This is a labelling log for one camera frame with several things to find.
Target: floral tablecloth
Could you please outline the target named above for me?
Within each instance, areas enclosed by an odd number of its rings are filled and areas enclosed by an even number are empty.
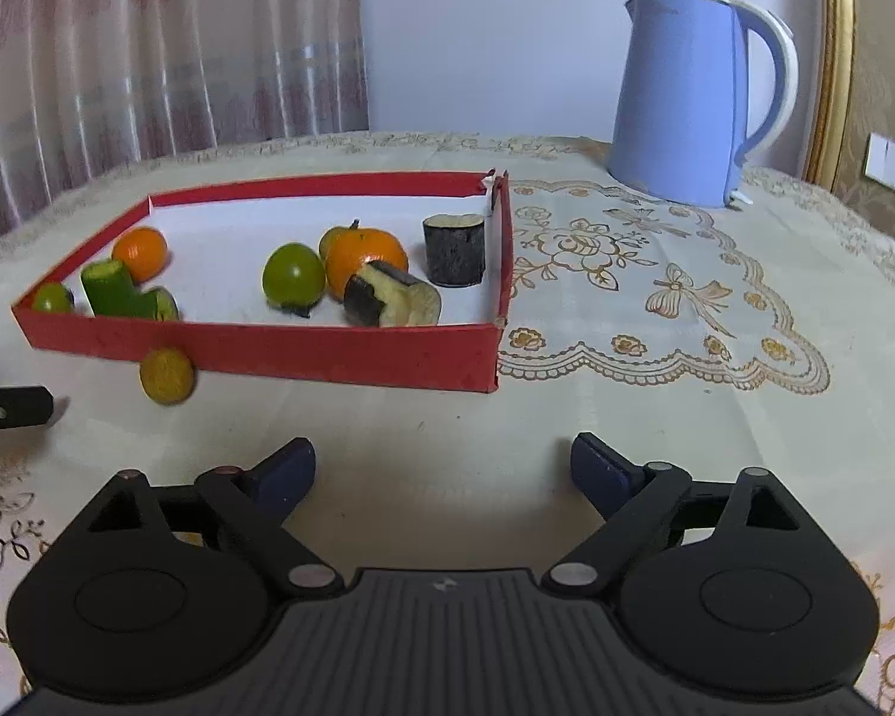
[[[780,476],[879,598],[860,681],[895,714],[895,243],[823,190],[747,172],[753,206],[707,212],[616,185],[589,140],[352,134],[117,169],[0,243],[0,384],[64,399],[0,434],[0,709],[26,686],[5,608],[26,568],[118,468],[158,484],[250,466],[295,435],[320,473],[290,529],[359,565],[549,566],[598,518],[572,487],[592,430],[635,462]],[[10,303],[153,190],[284,174],[507,169],[514,294],[489,396],[202,374],[160,408],[129,363],[29,348]]]

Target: curtain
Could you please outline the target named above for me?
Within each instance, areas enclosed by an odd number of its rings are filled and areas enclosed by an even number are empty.
[[[128,161],[365,128],[358,0],[0,0],[0,234]]]

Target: cardboard tray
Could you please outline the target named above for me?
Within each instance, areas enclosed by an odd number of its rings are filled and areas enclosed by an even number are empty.
[[[481,212],[487,238],[484,282],[439,288],[439,325],[355,327],[327,296],[310,320],[266,305],[261,270],[274,249],[288,241],[317,248],[326,229],[355,217],[365,227],[395,233],[408,251],[409,269],[422,277],[422,219],[437,212]],[[182,322],[88,314],[80,270],[91,260],[107,258],[112,242],[134,226],[153,226],[166,236],[169,265],[144,287],[168,287]],[[12,310],[29,344],[38,349],[138,362],[154,348],[177,346],[207,371],[492,392],[512,270],[506,174],[289,177],[150,195],[73,251]],[[44,282],[67,284],[76,296],[76,314],[33,311],[33,295]]]

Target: electric kettle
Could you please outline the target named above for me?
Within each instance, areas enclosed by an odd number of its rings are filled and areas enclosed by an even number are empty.
[[[629,0],[626,8],[632,37],[608,171],[657,198],[729,204],[750,150],[775,142],[792,114],[792,31],[735,0]],[[747,137],[749,31],[766,41],[776,85],[766,121]]]

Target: gold frame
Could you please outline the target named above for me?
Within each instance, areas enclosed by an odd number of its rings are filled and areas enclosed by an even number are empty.
[[[839,169],[855,50],[855,1],[825,0],[822,62],[804,178],[832,190]]]

